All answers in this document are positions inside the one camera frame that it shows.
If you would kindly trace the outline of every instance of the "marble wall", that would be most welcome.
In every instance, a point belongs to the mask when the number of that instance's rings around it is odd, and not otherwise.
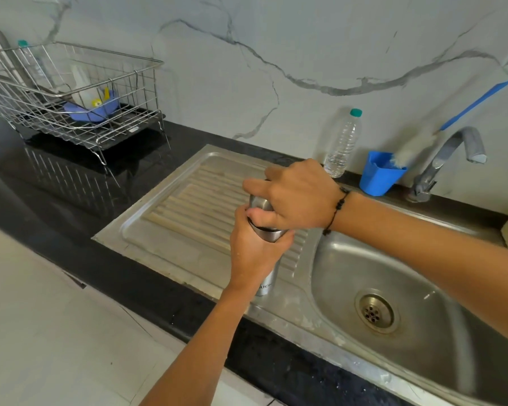
[[[170,121],[299,157],[323,156],[361,108],[356,172],[508,79],[508,0],[0,0],[0,28],[162,59]],[[460,149],[433,192],[507,213],[508,88],[440,141],[464,125],[488,163]]]

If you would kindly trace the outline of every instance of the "hand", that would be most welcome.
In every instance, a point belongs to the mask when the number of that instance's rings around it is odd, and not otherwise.
[[[250,226],[247,204],[235,210],[235,227],[230,236],[231,279],[226,289],[252,293],[274,268],[278,259],[294,241],[294,232],[286,232],[275,243],[264,241]]]
[[[269,167],[265,176],[269,181],[252,178],[243,182],[245,191],[269,200],[274,209],[249,209],[247,215],[256,226],[325,228],[344,196],[339,185],[313,159],[294,162],[288,168]]]

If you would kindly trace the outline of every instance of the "sink drain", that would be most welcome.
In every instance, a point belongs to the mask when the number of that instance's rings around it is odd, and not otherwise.
[[[376,331],[388,333],[397,326],[393,308],[387,300],[375,293],[359,297],[356,310],[361,320]]]

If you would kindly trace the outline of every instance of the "stainless steel sink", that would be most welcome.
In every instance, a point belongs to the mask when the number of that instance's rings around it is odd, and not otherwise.
[[[218,299],[233,210],[248,198],[240,183],[268,165],[207,145],[95,239]],[[508,406],[508,340],[412,268],[345,235],[298,231],[272,293],[246,315],[413,404]]]

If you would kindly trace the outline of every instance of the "blue plastic bowl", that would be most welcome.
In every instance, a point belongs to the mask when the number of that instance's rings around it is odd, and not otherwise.
[[[389,161],[392,155],[392,153],[382,153],[379,151],[369,152],[361,181],[359,181],[359,187],[363,192],[373,197],[380,197],[405,174],[407,171],[406,167],[384,168],[390,165]]]
[[[114,113],[119,107],[119,99],[115,98],[115,93],[109,91],[109,99],[104,101],[102,105],[91,110],[80,107],[73,102],[64,104],[64,111],[68,113],[74,121],[82,122],[103,122]]]

